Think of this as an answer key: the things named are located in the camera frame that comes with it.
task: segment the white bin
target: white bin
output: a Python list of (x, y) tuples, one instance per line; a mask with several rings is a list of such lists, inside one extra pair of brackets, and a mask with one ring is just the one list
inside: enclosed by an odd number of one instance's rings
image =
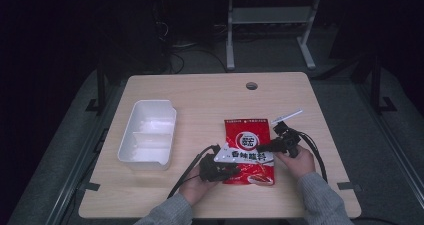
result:
[(170, 165), (176, 117), (169, 100), (136, 102), (118, 159), (134, 170), (166, 170)]

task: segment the person's left hand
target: person's left hand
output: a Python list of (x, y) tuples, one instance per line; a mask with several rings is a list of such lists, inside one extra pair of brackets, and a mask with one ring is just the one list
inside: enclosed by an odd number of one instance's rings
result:
[(202, 181), (202, 179), (198, 176), (199, 172), (200, 167), (195, 166), (186, 177), (186, 179), (189, 180), (184, 182), (179, 190), (179, 193), (184, 196), (191, 206), (199, 202), (209, 189), (218, 184), (218, 182)]

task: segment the sleeve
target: sleeve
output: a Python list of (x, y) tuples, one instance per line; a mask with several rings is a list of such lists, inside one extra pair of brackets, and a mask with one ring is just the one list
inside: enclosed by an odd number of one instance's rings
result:
[(318, 173), (309, 173), (298, 181), (306, 207), (308, 224), (353, 224), (347, 216), (343, 199)]
[(192, 219), (193, 212), (190, 204), (183, 195), (177, 193), (153, 208), (147, 216), (138, 220), (134, 225), (186, 225), (191, 224)]

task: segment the wooden tabletop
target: wooden tabletop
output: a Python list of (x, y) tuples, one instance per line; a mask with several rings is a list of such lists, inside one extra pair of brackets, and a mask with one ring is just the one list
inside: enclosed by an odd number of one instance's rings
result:
[[(246, 84), (254, 82), (256, 90)], [(166, 171), (133, 171), (117, 153), (134, 104), (166, 99), (177, 111), (171, 165)], [(350, 217), (361, 214), (317, 99), (304, 73), (232, 73), (134, 76), (127, 83), (79, 214), (85, 218), (143, 217), (162, 203), (194, 157), (209, 145), (225, 142), (225, 119), (267, 118), (302, 109), (286, 120), (291, 128), (311, 136), (325, 163), (330, 186), (343, 198)], [(276, 135), (270, 125), (271, 137)], [(308, 147), (304, 141), (300, 145)], [(276, 160), (274, 186), (218, 184), (194, 206), (195, 218), (302, 217), (304, 206), (295, 180)]]

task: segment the red food package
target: red food package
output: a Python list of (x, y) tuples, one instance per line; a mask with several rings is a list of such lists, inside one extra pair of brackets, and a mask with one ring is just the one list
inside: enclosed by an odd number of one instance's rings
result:
[(274, 180), (274, 157), (271, 152), (258, 153), (256, 146), (270, 143), (267, 119), (225, 120), (226, 144), (215, 157), (216, 162), (236, 162), (240, 173), (225, 184), (270, 186)]

